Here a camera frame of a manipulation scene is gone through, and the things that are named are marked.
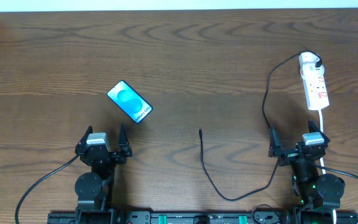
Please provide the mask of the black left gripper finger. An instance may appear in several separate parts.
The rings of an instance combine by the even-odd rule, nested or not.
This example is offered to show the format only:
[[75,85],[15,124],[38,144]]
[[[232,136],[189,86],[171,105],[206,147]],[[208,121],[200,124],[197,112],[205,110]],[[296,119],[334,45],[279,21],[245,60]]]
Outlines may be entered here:
[[88,136],[90,134],[93,133],[93,127],[92,126],[88,126],[85,134],[83,135],[83,137],[80,139],[80,141],[78,142],[78,145],[79,146],[83,146],[83,145],[86,145],[86,140],[88,139]]
[[127,140],[124,124],[121,124],[121,126],[120,126],[118,146],[125,153],[129,153],[130,144],[129,144],[129,141]]

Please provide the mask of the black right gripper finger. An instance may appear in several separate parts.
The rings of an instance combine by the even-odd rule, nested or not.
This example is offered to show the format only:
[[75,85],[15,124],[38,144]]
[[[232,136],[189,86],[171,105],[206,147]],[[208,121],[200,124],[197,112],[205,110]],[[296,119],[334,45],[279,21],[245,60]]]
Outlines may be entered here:
[[281,151],[280,140],[278,138],[278,134],[274,129],[273,125],[270,126],[269,131],[270,131],[270,145],[269,145],[268,154],[270,156],[276,156],[277,153]]
[[311,119],[308,120],[308,129],[310,133],[320,133],[324,137],[324,133],[317,127],[315,122]]

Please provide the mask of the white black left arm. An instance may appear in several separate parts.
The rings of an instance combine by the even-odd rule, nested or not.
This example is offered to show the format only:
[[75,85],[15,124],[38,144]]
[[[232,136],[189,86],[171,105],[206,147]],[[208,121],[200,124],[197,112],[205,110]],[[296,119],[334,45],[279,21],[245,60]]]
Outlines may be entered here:
[[91,126],[77,143],[75,153],[91,171],[79,176],[75,183],[78,205],[73,223],[126,222],[125,213],[111,206],[115,168],[132,156],[123,125],[117,145],[118,151],[110,150],[106,133],[94,133]]

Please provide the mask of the blue screen smartphone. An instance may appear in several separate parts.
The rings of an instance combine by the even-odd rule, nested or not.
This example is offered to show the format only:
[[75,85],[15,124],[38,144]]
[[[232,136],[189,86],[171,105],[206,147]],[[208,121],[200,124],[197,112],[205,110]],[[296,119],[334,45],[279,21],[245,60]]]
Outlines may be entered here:
[[116,83],[107,96],[135,123],[141,123],[153,110],[152,105],[124,80]]

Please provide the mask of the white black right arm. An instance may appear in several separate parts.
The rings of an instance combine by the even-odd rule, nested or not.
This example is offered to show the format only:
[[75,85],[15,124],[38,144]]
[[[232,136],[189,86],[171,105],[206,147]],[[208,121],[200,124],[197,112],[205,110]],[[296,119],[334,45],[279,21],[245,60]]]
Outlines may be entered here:
[[309,132],[292,149],[283,149],[273,126],[270,131],[269,157],[276,157],[280,167],[290,166],[293,189],[300,197],[296,205],[285,215],[286,223],[332,223],[333,210],[341,206],[345,183],[334,174],[320,174],[316,161],[326,155],[329,138],[308,121]]

